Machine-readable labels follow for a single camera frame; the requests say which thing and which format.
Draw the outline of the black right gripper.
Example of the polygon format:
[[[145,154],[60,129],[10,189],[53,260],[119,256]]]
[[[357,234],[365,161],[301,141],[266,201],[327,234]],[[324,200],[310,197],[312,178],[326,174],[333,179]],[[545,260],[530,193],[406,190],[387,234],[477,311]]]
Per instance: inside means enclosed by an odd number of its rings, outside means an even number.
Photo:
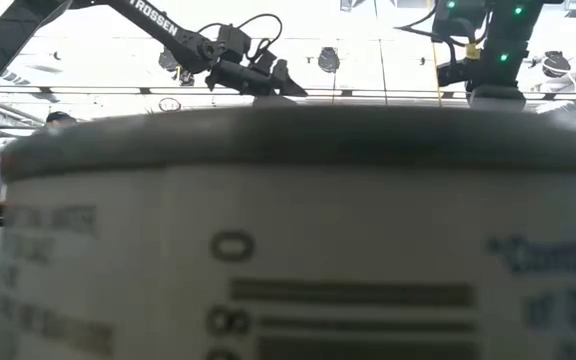
[[[485,63],[464,58],[456,62],[446,62],[436,67],[440,87],[464,83],[466,91],[473,91],[482,85],[516,87],[518,67],[511,63]]]

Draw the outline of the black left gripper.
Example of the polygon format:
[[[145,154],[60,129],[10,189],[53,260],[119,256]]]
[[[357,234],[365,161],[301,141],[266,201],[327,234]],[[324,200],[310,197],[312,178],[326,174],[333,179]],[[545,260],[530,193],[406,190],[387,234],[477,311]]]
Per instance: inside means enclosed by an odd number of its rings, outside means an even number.
[[[269,51],[263,51],[259,58],[248,66],[240,61],[242,53],[221,49],[216,62],[210,68],[205,83],[210,90],[216,85],[236,90],[241,95],[255,97],[293,96],[306,97],[308,93],[289,75],[287,61],[279,59],[273,68],[271,66],[277,57]]]

